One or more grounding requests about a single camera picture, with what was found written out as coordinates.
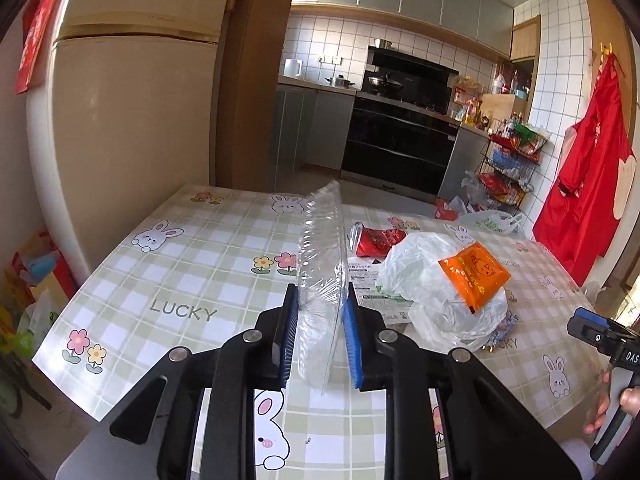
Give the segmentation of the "person's right hand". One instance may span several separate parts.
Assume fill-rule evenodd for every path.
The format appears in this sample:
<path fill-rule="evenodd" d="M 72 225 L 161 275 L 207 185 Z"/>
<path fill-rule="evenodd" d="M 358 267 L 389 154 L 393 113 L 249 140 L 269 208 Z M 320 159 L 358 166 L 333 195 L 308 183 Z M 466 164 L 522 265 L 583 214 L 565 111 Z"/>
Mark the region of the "person's right hand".
<path fill-rule="evenodd" d="M 603 387 L 600 389 L 596 407 L 588 414 L 584 426 L 584 434 L 590 436 L 601 428 L 605 421 L 605 413 L 610 405 L 611 370 L 608 368 L 602 374 Z M 640 392 L 638 387 L 627 388 L 620 394 L 620 407 L 626 414 L 636 417 L 640 408 Z"/>

